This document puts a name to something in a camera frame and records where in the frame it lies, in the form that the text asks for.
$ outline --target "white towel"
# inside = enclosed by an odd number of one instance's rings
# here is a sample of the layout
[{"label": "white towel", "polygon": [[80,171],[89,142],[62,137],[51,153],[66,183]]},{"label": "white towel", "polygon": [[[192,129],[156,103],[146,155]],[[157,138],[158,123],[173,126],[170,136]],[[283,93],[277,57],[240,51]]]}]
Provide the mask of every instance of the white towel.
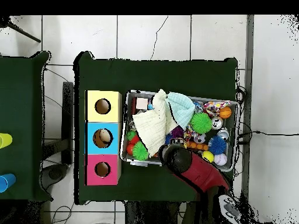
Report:
[{"label": "white towel", "polygon": [[153,110],[133,115],[134,124],[139,137],[153,156],[165,144],[165,136],[178,125],[175,123],[169,107],[166,105],[166,93],[160,89],[152,100]]}]

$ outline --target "red ball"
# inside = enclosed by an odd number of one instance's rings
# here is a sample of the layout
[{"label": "red ball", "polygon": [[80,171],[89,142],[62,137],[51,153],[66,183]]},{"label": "red ball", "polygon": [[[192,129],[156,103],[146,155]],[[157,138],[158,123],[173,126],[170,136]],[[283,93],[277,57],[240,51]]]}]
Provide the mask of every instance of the red ball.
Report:
[{"label": "red ball", "polygon": [[133,155],[133,147],[134,147],[134,144],[132,144],[132,143],[128,144],[127,152],[129,155]]}]

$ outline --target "yellow cup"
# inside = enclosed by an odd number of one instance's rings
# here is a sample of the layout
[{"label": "yellow cup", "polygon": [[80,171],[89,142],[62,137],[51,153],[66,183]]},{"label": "yellow cup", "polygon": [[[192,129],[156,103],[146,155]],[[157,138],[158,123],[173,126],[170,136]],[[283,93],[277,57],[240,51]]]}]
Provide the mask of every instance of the yellow cup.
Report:
[{"label": "yellow cup", "polygon": [[0,133],[0,149],[12,143],[12,136],[6,133]]}]

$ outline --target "green spiky ball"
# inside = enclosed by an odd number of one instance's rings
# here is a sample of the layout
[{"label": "green spiky ball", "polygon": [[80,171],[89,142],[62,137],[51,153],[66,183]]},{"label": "green spiky ball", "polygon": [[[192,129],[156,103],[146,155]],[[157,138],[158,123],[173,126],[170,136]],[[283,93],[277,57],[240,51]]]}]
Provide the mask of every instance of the green spiky ball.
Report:
[{"label": "green spiky ball", "polygon": [[146,160],[148,158],[148,152],[141,141],[137,142],[133,147],[133,156],[137,160]]},{"label": "green spiky ball", "polygon": [[128,138],[128,140],[129,141],[132,140],[135,137],[135,135],[136,135],[135,131],[129,131],[129,132],[127,132],[127,138]]},{"label": "green spiky ball", "polygon": [[207,133],[212,129],[212,121],[206,113],[196,113],[191,119],[191,126],[197,133]]}]

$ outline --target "white ball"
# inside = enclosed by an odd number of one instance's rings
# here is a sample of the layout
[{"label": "white ball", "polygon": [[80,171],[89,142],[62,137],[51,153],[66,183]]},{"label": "white ball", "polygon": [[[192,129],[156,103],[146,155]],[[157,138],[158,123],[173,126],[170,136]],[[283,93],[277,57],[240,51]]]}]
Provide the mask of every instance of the white ball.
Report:
[{"label": "white ball", "polygon": [[223,166],[227,162],[227,156],[225,154],[215,155],[214,162],[218,166]]}]

